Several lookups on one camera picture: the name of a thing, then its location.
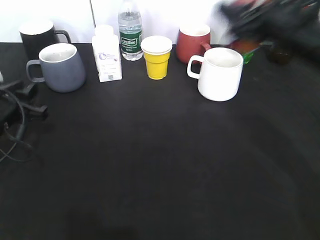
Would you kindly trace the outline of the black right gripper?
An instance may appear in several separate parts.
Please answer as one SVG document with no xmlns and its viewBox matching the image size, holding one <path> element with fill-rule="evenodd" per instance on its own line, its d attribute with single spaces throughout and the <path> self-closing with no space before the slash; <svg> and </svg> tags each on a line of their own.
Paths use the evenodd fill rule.
<svg viewBox="0 0 320 240">
<path fill-rule="evenodd" d="M 224 5 L 230 31 L 240 39 L 289 36 L 318 19 L 318 0 L 237 0 Z"/>
</svg>

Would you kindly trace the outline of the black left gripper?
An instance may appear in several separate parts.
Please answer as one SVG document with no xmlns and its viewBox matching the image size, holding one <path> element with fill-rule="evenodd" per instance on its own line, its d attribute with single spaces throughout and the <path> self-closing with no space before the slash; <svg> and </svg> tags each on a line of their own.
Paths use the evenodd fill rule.
<svg viewBox="0 0 320 240">
<path fill-rule="evenodd" d="M 1 90 L 12 92 L 20 100 L 32 100 L 38 93 L 38 86 L 24 83 L 22 80 L 13 82 L 2 82 Z M 48 118 L 48 107 L 46 105 L 36 106 L 24 103 L 23 108 L 28 120 L 46 120 Z M 10 127 L 19 121 L 19 107 L 9 96 L 0 96 L 0 134 L 3 135 L 5 123 Z"/>
</svg>

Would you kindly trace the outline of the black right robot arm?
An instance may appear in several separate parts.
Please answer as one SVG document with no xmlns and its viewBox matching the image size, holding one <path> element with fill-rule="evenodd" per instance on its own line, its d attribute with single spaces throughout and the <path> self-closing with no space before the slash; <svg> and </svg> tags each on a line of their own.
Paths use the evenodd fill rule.
<svg viewBox="0 0 320 240">
<path fill-rule="evenodd" d="M 318 0 L 237 0 L 222 3 L 230 31 L 239 40 L 277 42 L 300 56 L 320 61 L 320 2 Z"/>
</svg>

